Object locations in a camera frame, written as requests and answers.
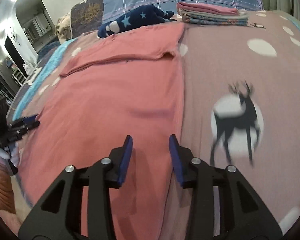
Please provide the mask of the orange sleeve left forearm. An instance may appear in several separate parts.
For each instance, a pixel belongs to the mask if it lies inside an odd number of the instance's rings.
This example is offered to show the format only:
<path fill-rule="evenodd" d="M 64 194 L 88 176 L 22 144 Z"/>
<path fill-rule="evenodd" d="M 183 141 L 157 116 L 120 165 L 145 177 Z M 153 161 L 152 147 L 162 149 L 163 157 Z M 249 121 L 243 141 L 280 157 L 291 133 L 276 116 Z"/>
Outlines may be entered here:
<path fill-rule="evenodd" d="M 7 167 L 0 163 L 0 210 L 15 214 L 14 192 Z"/>

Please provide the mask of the left hand white glove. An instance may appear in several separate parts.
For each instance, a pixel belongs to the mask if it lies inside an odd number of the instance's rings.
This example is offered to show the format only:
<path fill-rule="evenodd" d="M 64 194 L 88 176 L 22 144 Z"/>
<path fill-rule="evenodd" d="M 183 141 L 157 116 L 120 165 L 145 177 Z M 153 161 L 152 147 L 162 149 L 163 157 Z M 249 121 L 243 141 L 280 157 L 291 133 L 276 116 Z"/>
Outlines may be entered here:
<path fill-rule="evenodd" d="M 5 148 L 0 148 L 0 163 L 5 164 L 10 161 L 15 167 L 19 166 L 20 154 L 18 143 L 14 142 Z"/>

